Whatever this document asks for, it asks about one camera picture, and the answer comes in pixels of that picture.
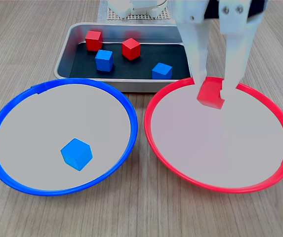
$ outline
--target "cube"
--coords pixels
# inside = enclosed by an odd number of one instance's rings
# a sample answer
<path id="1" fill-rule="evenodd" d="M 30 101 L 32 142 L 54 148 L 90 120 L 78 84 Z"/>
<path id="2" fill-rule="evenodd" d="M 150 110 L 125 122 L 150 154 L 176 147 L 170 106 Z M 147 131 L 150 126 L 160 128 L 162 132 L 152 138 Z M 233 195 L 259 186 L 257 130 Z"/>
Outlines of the cube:
<path id="1" fill-rule="evenodd" d="M 110 72 L 113 68 L 114 57 L 112 51 L 99 50 L 95 56 L 96 69 Z"/>
<path id="2" fill-rule="evenodd" d="M 141 45 L 133 38 L 127 39 L 121 45 L 121 52 L 127 59 L 134 60 L 140 57 Z"/>
<path id="3" fill-rule="evenodd" d="M 66 164 L 81 171 L 93 158 L 90 145 L 74 138 L 62 150 L 61 155 Z"/>
<path id="4" fill-rule="evenodd" d="M 85 37 L 86 48 L 88 51 L 99 51 L 103 46 L 102 32 L 89 31 Z"/>
<path id="5" fill-rule="evenodd" d="M 152 69 L 152 79 L 171 79 L 172 67 L 163 63 L 158 63 Z"/>
<path id="6" fill-rule="evenodd" d="M 197 96 L 198 101 L 205 106 L 220 110 L 225 102 L 220 97 L 222 80 L 220 78 L 206 78 Z"/>

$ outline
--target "tabletop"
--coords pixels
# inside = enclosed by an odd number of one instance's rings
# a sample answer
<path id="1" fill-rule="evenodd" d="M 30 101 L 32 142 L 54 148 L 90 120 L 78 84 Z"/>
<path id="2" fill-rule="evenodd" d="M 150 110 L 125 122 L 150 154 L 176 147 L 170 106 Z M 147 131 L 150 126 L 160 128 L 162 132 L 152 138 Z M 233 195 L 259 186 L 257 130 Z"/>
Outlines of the tabletop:
<path id="1" fill-rule="evenodd" d="M 0 1 L 0 110 L 32 85 L 55 79 L 68 28 L 96 22 L 99 4 Z M 217 21 L 211 26 L 207 74 L 223 77 L 225 38 Z M 242 83 L 283 110 L 283 1 L 268 5 Z M 67 196 L 31 196 L 0 180 L 0 237 L 283 237 L 283 180 L 245 195 L 216 193 L 182 180 L 148 145 L 143 122 L 153 94 L 126 96 L 140 128 L 127 161 L 98 185 Z"/>

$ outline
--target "wood grain surface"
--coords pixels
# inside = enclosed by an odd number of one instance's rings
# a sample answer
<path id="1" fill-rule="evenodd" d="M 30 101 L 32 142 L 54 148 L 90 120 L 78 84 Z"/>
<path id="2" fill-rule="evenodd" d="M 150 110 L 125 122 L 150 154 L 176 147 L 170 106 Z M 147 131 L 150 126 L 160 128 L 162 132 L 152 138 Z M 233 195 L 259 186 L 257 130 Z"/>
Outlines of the wood grain surface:
<path id="1" fill-rule="evenodd" d="M 96 21 L 98 6 L 99 1 L 0 1 L 0 110 L 32 85 L 55 79 L 68 28 Z M 207 72 L 223 77 L 225 38 L 218 27 L 213 22 Z M 242 82 L 283 110 L 283 1 L 269 5 Z M 148 145 L 143 118 L 152 95 L 127 97 L 140 130 L 124 165 L 100 184 L 62 197 L 26 195 L 0 180 L 0 237 L 283 237 L 283 180 L 247 195 L 183 181 Z"/>

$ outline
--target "robotic arm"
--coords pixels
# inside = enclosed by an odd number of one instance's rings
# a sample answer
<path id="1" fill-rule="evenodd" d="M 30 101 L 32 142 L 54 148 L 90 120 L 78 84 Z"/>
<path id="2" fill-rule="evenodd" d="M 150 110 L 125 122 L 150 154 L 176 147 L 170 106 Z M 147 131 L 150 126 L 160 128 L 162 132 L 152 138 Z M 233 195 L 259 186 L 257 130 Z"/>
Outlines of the robotic arm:
<path id="1" fill-rule="evenodd" d="M 225 78 L 220 96 L 230 96 L 244 77 L 253 39 L 266 10 L 267 0 L 169 0 L 184 43 L 196 84 L 204 82 L 210 19 L 219 19 L 220 33 L 227 37 Z M 125 18 L 129 14 L 157 17 L 167 0 L 109 0 Z"/>

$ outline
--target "blue cube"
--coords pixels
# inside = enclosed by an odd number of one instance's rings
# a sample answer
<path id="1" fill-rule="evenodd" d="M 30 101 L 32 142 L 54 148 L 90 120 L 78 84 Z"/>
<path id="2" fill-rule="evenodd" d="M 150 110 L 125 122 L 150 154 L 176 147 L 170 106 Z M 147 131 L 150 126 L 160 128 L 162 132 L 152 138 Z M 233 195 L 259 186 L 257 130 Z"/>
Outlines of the blue cube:
<path id="1" fill-rule="evenodd" d="M 114 64 L 113 52 L 99 50 L 95 56 L 95 64 L 97 70 L 110 72 Z"/>
<path id="2" fill-rule="evenodd" d="M 77 138 L 61 150 L 61 155 L 66 164 L 78 171 L 81 171 L 93 158 L 91 147 Z"/>
<path id="3" fill-rule="evenodd" d="M 152 69 L 152 79 L 171 79 L 172 67 L 163 63 L 158 63 Z"/>

